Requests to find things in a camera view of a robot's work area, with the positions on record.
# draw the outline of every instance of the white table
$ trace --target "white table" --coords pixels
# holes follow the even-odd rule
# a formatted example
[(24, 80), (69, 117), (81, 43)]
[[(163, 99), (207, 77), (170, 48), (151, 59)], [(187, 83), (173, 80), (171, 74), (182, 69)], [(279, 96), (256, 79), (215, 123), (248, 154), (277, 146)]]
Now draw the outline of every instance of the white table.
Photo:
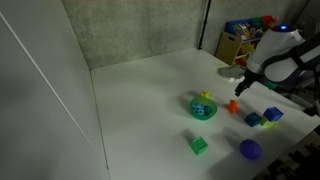
[[(111, 180), (251, 179), (319, 124), (318, 117), (259, 83), (236, 97), (238, 84), (217, 73), (222, 66), (192, 48), (92, 71)], [(208, 121), (196, 120), (188, 109), (202, 90), (218, 105)], [(230, 99), (238, 101), (238, 114), (225, 109)], [(247, 114), (262, 115), (272, 106), (284, 113), (276, 128), (244, 122)], [(209, 145), (200, 156), (188, 143), (198, 136)], [(261, 145), (260, 159), (239, 153), (247, 138)]]

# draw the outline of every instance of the white robot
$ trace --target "white robot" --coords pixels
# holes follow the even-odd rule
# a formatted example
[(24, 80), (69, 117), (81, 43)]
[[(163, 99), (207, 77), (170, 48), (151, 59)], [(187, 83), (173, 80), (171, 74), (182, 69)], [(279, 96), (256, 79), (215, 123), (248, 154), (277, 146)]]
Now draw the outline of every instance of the white robot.
[(269, 29), (248, 59), (245, 79), (235, 90), (236, 96), (263, 76), (276, 84), (291, 84), (306, 70), (315, 76), (315, 108), (320, 113), (320, 86), (317, 65), (320, 64), (320, 33), (304, 40), (292, 26)]

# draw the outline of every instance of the red toy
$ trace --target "red toy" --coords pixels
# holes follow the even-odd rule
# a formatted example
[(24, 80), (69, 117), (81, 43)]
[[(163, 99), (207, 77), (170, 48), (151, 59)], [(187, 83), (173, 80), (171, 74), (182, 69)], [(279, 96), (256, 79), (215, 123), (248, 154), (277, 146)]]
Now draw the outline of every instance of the red toy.
[(231, 114), (238, 112), (238, 102), (235, 100), (230, 100), (230, 104), (227, 106), (227, 109)]

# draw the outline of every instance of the black stand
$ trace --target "black stand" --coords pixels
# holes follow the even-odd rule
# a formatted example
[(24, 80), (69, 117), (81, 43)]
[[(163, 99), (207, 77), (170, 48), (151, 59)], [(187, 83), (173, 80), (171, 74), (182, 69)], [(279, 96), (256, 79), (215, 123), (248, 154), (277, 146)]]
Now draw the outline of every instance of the black stand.
[(211, 5), (211, 0), (208, 1), (206, 16), (205, 16), (204, 21), (203, 21), (202, 32), (201, 32), (199, 44), (198, 44), (198, 47), (197, 47), (198, 50), (202, 49), (202, 47), (201, 47), (202, 46), (202, 40), (203, 40), (203, 36), (204, 36), (204, 31), (206, 30), (206, 25), (207, 25), (207, 19), (208, 19), (208, 14), (209, 14), (209, 10), (210, 10), (210, 5)]

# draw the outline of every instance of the purple ball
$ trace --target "purple ball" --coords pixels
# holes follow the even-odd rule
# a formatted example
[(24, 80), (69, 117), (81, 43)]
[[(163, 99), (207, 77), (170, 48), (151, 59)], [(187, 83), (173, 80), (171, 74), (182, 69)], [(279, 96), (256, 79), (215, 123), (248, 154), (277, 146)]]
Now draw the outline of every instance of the purple ball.
[(251, 139), (246, 139), (240, 144), (241, 154), (248, 159), (258, 159), (261, 156), (261, 147)]

